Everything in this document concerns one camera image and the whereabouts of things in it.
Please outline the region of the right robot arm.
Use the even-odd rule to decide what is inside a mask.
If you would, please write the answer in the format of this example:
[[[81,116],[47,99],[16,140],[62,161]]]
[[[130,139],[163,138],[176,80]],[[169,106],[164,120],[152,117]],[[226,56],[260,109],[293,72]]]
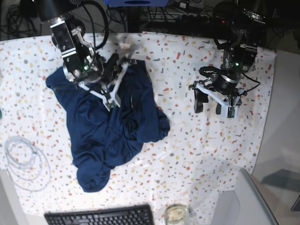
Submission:
[[[72,10],[87,5],[95,6],[104,20],[104,39],[98,45],[85,41],[84,24],[71,14]],[[117,78],[119,56],[113,54],[106,60],[97,53],[109,37],[109,22],[99,3],[94,0],[36,0],[34,6],[40,21],[51,25],[52,41],[61,52],[64,74],[69,82],[109,84]]]

